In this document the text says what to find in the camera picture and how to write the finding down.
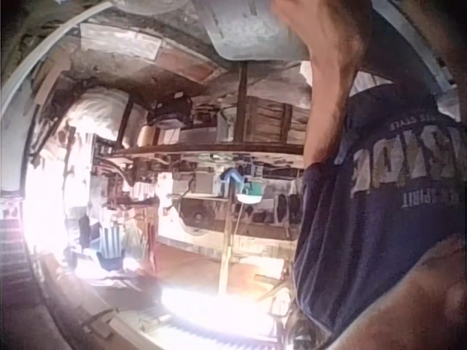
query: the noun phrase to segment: electrical component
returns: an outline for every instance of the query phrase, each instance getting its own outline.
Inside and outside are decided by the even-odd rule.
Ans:
[[[192,107],[191,98],[184,93],[167,96],[156,104],[152,113],[148,114],[147,124],[163,130],[190,127],[193,124]]]

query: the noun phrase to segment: navy blue t-shirt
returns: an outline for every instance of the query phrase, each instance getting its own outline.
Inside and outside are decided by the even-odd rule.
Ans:
[[[351,118],[376,117],[341,164],[304,173],[297,301],[333,335],[437,242],[466,231],[466,128],[432,99],[375,89],[371,103],[349,110]]]

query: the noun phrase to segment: raised arm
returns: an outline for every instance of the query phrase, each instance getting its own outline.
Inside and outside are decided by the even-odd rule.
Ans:
[[[371,2],[276,0],[273,10],[309,48],[313,91],[304,145],[307,168],[325,162],[339,140],[344,107],[365,53]]]

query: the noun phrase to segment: hand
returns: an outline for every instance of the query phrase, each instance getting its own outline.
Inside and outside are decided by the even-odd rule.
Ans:
[[[274,0],[273,11],[308,46],[314,69],[356,70],[369,38],[370,0]]]

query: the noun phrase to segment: man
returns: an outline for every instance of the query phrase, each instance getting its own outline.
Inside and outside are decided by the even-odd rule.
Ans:
[[[276,0],[274,10],[308,45],[313,75],[300,308],[337,339],[332,349],[452,349],[466,330],[466,127],[398,85],[347,103],[369,0]],[[348,149],[345,118],[356,125]]]

